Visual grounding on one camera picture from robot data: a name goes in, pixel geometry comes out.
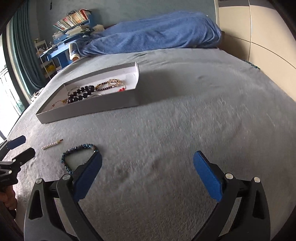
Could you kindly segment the person's left hand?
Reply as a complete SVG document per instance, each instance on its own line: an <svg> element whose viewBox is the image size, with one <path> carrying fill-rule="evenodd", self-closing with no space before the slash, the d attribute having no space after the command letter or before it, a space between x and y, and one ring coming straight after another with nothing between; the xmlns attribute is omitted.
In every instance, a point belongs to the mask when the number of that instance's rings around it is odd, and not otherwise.
<svg viewBox="0 0 296 241"><path fill-rule="evenodd" d="M10 210L15 210L17 208L16 194L12 186L6 187L0 192L0 200L4 203L6 208Z"/></svg>

